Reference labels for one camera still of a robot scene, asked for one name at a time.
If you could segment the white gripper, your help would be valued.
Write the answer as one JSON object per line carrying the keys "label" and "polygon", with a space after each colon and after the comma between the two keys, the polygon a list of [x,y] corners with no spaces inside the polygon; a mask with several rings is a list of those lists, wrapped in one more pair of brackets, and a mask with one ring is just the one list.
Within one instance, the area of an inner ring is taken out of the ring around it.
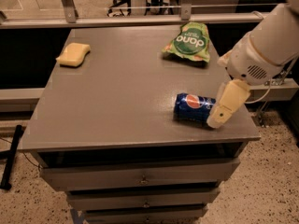
{"label": "white gripper", "polygon": [[281,65],[268,61],[258,52],[250,33],[246,33],[231,50],[220,56],[217,64],[227,68],[228,74],[236,79],[220,85],[216,103],[206,120],[207,125],[214,129],[225,124],[247,101],[249,85],[263,84],[282,70]]}

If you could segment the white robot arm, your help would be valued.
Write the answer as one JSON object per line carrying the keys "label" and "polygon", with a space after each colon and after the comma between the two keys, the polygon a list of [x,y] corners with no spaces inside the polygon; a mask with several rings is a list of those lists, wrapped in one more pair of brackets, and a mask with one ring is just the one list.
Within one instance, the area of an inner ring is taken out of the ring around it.
{"label": "white robot arm", "polygon": [[221,84],[207,125],[219,128],[249,99],[249,87],[278,75],[299,54],[299,0],[277,5],[218,59],[233,78]]}

